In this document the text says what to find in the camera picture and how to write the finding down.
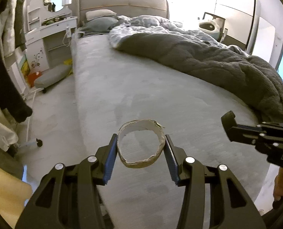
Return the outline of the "right hand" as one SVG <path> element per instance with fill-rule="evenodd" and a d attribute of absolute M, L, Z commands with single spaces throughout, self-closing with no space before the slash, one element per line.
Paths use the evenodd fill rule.
<path fill-rule="evenodd" d="M 275 177 L 273 197 L 274 201 L 279 201 L 283 197 L 283 168 L 279 168 L 278 175 Z"/>

